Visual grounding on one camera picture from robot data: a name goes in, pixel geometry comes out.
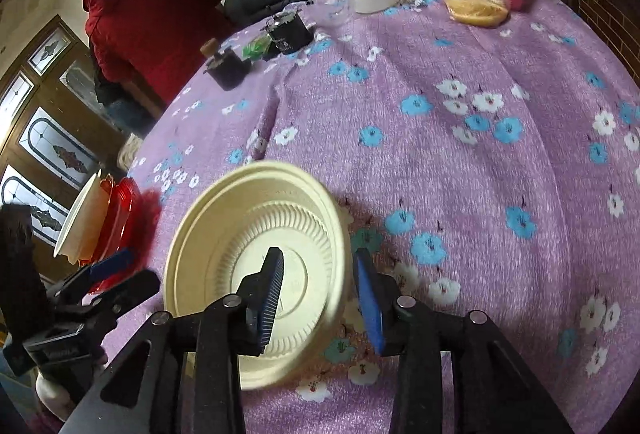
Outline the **operator hand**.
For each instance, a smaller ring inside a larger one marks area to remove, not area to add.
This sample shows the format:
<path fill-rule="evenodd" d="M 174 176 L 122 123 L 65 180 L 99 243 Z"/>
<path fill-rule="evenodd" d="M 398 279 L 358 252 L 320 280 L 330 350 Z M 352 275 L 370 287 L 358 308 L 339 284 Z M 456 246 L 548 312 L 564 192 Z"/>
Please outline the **operator hand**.
<path fill-rule="evenodd" d="M 48 380 L 41 372 L 37 373 L 35 389 L 43 406 L 58 420 L 66 422 L 76 407 L 70 393 L 60 384 Z"/>

